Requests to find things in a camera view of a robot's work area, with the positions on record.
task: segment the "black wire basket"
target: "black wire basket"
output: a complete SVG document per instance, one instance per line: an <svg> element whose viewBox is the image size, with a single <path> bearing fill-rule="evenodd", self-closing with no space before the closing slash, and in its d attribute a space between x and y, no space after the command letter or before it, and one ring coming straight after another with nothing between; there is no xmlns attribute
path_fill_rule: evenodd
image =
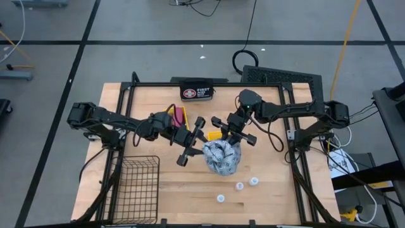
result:
<svg viewBox="0 0 405 228"><path fill-rule="evenodd" d="M116 167L117 158L111 170ZM155 224L158 219L159 157L125 156L115 200L106 198L104 217L115 202L113 224Z"/></svg>

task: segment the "white bottle cap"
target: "white bottle cap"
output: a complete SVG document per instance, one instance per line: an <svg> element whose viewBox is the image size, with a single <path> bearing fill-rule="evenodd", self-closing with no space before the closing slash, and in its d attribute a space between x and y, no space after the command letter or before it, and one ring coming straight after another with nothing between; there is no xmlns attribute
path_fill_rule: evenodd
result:
<svg viewBox="0 0 405 228"><path fill-rule="evenodd" d="M235 189L236 190L238 190L238 191L240 191L240 190L242 190L243 189L243 183L242 182L238 182L238 183L236 183L236 186L235 186Z"/></svg>
<svg viewBox="0 0 405 228"><path fill-rule="evenodd" d="M249 180L249 184L251 185L251 186L255 186L256 184L258 184L259 183L259 179L257 178L257 177L252 177L250 180Z"/></svg>
<svg viewBox="0 0 405 228"><path fill-rule="evenodd" d="M225 201L225 197L224 197L222 194L219 194L219 195L216 197L216 200L217 200L217 202L219 202L219 203L223 203L223 202Z"/></svg>

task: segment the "patterned fabric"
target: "patterned fabric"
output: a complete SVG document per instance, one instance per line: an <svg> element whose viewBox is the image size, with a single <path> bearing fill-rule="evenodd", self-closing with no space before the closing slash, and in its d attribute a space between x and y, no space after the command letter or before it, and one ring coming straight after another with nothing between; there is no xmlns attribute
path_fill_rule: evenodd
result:
<svg viewBox="0 0 405 228"><path fill-rule="evenodd" d="M208 167L216 174L228 176L236 172L241 157L239 142L233 146L224 140L206 142L202 152Z"/></svg>

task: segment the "concrete floor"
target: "concrete floor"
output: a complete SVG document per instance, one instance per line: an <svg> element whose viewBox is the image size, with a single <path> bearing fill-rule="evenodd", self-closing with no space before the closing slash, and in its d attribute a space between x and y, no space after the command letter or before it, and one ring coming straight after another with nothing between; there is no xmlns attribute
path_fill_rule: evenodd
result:
<svg viewBox="0 0 405 228"><path fill-rule="evenodd" d="M405 40L401 0L374 0L393 41ZM168 1L102 0L89 40L174 41L244 40L249 28L253 0L224 0L211 18L186 7L171 7ZM251 40L341 41L355 1L258 0ZM94 0L71 0L67 8L26 10L25 40L79 41ZM213 0L196 8L211 12ZM0 2L2 30L13 40L20 37L21 10L9 1ZM350 40L383 41L366 1L362 1ZM0 46L0 56L6 53ZM0 226L13 227L23 204L34 170L51 127L60 97L78 50L77 45L22 45L36 65L30 82L0 80L0 98L10 99L14 112L0 132ZM78 173L84 163L88 141L70 130L65 120L73 102L99 102L106 82L130 80L136 71L143 82L168 82L171 77L217 77L238 82L231 57L242 45L144 45L86 46L68 102L60 121L42 179L26 225L68 222L78 188ZM405 58L405 47L395 47ZM323 76L325 99L339 58L341 46L249 45L261 67L278 68ZM7 63L25 60L15 53ZM247 56L238 66L252 65ZM351 112L371 103L371 92L402 82L386 45L348 46L335 99ZM349 153L371 152L378 164L396 159L379 115L352 126ZM375 224L387 222L380 208Z"/></svg>

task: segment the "wooden table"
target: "wooden table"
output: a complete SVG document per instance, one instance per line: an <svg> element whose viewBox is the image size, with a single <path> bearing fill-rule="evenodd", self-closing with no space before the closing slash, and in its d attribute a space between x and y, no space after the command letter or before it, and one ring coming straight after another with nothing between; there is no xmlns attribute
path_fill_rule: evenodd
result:
<svg viewBox="0 0 405 228"><path fill-rule="evenodd" d="M99 105L115 111L119 88L120 84L105 84ZM178 95L178 87L136 87L131 117L144 119L150 113L165 110L175 103L185 106L191 129L198 116L204 117L207 123L203 131L207 134L218 130L211 125L211 117L225 121L228 114L235 111L234 99L243 89L215 87L216 93L211 101L184 103ZM248 89L257 92L265 101L280 104L277 88ZM311 101L307 84L293 84L293 89L296 103ZM299 121L301 127L306 128L316 119L306 117ZM271 131L286 141L282 120L272 123ZM160 157L158 223L160 219L168 219L169 224L248 224L250 219L254 219L257 224L300 224L291 167L284 161L285 152L277 153L268 136L253 124L248 125L244 132L256 136L257 143L255 146L245 141L241 143L242 159L238 171L228 177L210 172L202 156L190 158L186 167L178 166L176 160L184 149L178 145L169 146L169 142L162 137L154 142L141 140L137 148L132 146L132 140L127 140L125 156ZM313 146L318 147L319 143L314 141ZM87 159L97 153L100 147L100 142L90 142ZM200 148L201 143L198 142L195 147ZM315 195L332 216L340 220L325 155L315 150L306 154ZM106 157L107 153L102 154L83 172L72 219L81 216L99 193ZM257 186L249 186L247 182L251 177L259 179ZM235 190L237 182L245 183L245 188L240 192ZM218 194L225 196L224 203L216 201ZM307 220L311 220L306 194L304 191L302 194Z"/></svg>

